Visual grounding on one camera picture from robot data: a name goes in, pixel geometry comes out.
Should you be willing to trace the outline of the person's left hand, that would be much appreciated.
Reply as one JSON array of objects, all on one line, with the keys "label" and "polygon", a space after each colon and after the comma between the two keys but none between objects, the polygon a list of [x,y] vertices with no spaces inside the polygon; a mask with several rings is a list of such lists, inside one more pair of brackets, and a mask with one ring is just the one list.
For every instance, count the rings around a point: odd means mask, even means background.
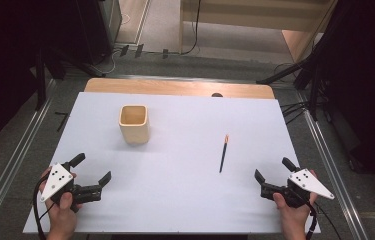
[{"label": "person's left hand", "polygon": [[58,204],[55,204],[51,199],[47,199],[45,201],[45,205],[49,210],[49,232],[59,232],[74,235],[77,226],[77,216],[71,210],[72,203],[73,196],[70,192],[63,193]]}]

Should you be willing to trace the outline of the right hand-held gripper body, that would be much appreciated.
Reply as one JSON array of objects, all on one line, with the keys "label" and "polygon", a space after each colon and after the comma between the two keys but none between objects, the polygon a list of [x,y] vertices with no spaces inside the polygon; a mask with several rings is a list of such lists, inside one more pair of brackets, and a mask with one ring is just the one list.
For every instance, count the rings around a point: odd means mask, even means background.
[{"label": "right hand-held gripper body", "polygon": [[261,197],[273,200],[274,193],[280,193],[289,207],[298,208],[310,200],[310,194],[333,200],[331,193],[308,169],[302,169],[290,174],[286,186],[276,186],[266,182],[260,176]]}]

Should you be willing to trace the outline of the black pencil orange tip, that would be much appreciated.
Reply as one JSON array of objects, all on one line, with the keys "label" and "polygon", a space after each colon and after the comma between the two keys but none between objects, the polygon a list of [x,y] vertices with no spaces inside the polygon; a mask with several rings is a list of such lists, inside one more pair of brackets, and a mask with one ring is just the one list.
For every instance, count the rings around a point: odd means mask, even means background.
[{"label": "black pencil orange tip", "polygon": [[221,160],[220,160],[220,166],[219,166],[219,173],[222,173],[223,171],[223,166],[224,166],[224,161],[225,161],[225,155],[226,155],[226,150],[229,142],[229,134],[225,135],[224,138],[224,144],[223,144],[223,149],[222,149],[222,154],[221,154]]}]

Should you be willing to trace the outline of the wooden table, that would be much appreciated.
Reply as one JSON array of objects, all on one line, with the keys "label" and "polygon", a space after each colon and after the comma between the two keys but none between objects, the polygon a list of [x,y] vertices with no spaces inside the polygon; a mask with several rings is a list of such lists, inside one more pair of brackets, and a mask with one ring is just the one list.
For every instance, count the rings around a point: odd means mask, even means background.
[{"label": "wooden table", "polygon": [[92,78],[87,81],[85,92],[129,93],[149,95],[212,96],[226,98],[274,99],[267,85],[215,83],[200,81],[173,81],[149,79]]}]

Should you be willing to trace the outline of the dark cabinet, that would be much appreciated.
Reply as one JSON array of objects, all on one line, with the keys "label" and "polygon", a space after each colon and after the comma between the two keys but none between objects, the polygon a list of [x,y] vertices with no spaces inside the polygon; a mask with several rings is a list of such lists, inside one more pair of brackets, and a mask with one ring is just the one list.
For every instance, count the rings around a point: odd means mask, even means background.
[{"label": "dark cabinet", "polygon": [[83,58],[97,64],[109,56],[122,24],[119,0],[76,0],[83,32]]}]

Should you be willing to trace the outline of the metal floor rail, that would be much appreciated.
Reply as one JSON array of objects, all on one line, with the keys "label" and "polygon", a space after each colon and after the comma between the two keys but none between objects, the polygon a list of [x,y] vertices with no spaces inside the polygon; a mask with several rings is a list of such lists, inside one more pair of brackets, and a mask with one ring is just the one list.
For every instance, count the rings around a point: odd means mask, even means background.
[{"label": "metal floor rail", "polygon": [[369,240],[368,234],[360,219],[359,213],[355,208],[353,200],[347,191],[342,176],[335,164],[329,147],[325,141],[319,123],[312,118],[310,111],[307,111],[305,113],[305,119],[307,121],[308,128],[311,131],[313,139],[316,143],[325,170],[333,186],[336,199],[349,226],[349,230],[351,232],[353,239]]},{"label": "metal floor rail", "polygon": [[13,151],[3,172],[0,175],[0,206],[4,201],[5,195],[16,177],[16,174],[24,161],[25,155],[48,112],[56,86],[57,81],[55,79],[51,79],[46,88],[48,97],[46,98],[45,103],[40,107],[39,110],[36,110],[33,113],[28,126],[24,130],[22,137],[20,138],[15,150]]}]

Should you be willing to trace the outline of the light wooden furniture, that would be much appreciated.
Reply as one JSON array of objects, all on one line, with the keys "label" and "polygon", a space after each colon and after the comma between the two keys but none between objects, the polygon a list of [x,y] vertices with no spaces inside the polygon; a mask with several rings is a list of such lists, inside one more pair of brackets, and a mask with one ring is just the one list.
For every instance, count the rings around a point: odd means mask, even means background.
[{"label": "light wooden furniture", "polygon": [[324,33],[338,0],[180,0],[179,47],[183,22],[278,29],[294,62],[310,53],[313,41]]}]

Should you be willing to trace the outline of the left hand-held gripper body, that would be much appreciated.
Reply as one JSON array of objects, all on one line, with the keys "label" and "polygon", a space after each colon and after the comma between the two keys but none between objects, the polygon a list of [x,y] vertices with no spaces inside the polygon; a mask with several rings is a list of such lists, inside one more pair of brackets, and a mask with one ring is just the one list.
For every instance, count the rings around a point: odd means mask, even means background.
[{"label": "left hand-held gripper body", "polygon": [[61,196],[69,192],[72,195],[71,210],[78,211],[78,205],[101,200],[103,181],[91,186],[80,186],[74,183],[74,176],[70,172],[70,164],[54,164],[46,179],[40,201],[51,200],[60,204]]}]

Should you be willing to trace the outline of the white table sheet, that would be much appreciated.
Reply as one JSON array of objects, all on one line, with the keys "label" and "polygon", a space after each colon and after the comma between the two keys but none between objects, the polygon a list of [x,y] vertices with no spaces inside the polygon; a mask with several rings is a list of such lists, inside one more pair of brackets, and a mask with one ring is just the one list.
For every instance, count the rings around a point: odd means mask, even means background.
[{"label": "white table sheet", "polygon": [[[147,143],[125,142],[124,105],[147,107]],[[280,186],[290,173],[282,159],[297,159],[276,100],[87,92],[52,160],[79,153],[86,158],[74,170],[78,184],[112,175],[101,200],[78,212],[81,233],[276,233],[278,211],[254,173]]]}]

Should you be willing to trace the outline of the person's right hand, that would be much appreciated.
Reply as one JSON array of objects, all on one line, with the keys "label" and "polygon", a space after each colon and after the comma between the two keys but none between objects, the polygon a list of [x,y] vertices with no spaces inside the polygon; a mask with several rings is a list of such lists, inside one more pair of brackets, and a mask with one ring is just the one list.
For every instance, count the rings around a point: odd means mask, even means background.
[{"label": "person's right hand", "polygon": [[273,198],[280,214],[282,233],[305,233],[305,224],[310,214],[310,208],[307,205],[291,208],[280,193],[274,193]]}]

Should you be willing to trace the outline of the square wooden cup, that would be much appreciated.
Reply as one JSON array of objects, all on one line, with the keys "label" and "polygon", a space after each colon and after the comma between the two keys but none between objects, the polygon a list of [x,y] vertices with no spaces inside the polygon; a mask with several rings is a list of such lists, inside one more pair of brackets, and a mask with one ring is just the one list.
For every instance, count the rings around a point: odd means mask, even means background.
[{"label": "square wooden cup", "polygon": [[120,109],[119,126],[128,144],[145,144],[150,139],[148,109],[144,105],[124,105]]}]

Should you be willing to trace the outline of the black hex key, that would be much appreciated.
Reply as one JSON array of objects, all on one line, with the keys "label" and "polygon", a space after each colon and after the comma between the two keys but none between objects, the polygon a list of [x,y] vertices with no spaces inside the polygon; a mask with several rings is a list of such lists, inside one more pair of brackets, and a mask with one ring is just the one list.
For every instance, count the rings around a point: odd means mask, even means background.
[{"label": "black hex key", "polygon": [[59,124],[59,126],[56,130],[57,132],[60,132],[61,129],[65,126],[65,124],[67,122],[67,119],[69,117],[69,113],[68,112],[57,112],[56,111],[54,114],[62,117],[61,122],[60,122],[60,124]]}]

